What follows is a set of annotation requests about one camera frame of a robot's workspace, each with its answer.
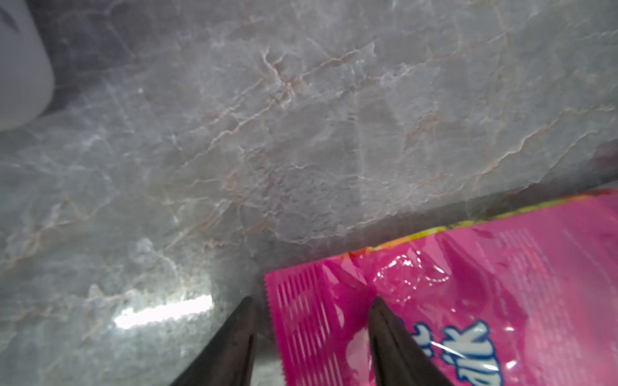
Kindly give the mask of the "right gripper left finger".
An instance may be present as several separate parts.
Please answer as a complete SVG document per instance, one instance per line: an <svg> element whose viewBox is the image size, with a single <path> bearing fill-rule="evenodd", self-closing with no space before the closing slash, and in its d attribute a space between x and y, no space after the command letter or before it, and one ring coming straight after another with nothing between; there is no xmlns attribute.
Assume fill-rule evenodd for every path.
<svg viewBox="0 0 618 386"><path fill-rule="evenodd" d="M247 386L255 360L258 309L244 298L172 386Z"/></svg>

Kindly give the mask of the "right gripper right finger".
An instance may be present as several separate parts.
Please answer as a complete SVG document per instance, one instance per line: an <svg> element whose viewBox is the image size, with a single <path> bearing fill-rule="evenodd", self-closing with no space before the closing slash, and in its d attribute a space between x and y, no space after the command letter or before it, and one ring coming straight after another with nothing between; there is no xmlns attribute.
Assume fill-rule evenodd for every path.
<svg viewBox="0 0 618 386"><path fill-rule="evenodd" d="M377 386L452 386L380 297L371 305L368 332Z"/></svg>

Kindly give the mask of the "pink fruit candy bag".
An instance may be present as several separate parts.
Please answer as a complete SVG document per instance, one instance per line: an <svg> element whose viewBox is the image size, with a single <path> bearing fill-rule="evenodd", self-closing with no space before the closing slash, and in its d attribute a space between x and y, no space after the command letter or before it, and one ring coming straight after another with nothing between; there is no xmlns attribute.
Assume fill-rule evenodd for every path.
<svg viewBox="0 0 618 386"><path fill-rule="evenodd" d="M454 385L617 382L617 191L268 273L289 385L375 385L369 315L395 313Z"/></svg>

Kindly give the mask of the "white plastic perforated basket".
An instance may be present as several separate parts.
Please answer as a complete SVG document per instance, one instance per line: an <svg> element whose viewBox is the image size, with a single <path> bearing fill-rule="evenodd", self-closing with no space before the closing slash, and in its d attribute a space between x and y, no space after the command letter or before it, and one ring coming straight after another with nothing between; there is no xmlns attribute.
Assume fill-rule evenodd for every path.
<svg viewBox="0 0 618 386"><path fill-rule="evenodd" d="M1 130L12 130L43 113L55 77L32 13L23 0L1 2Z"/></svg>

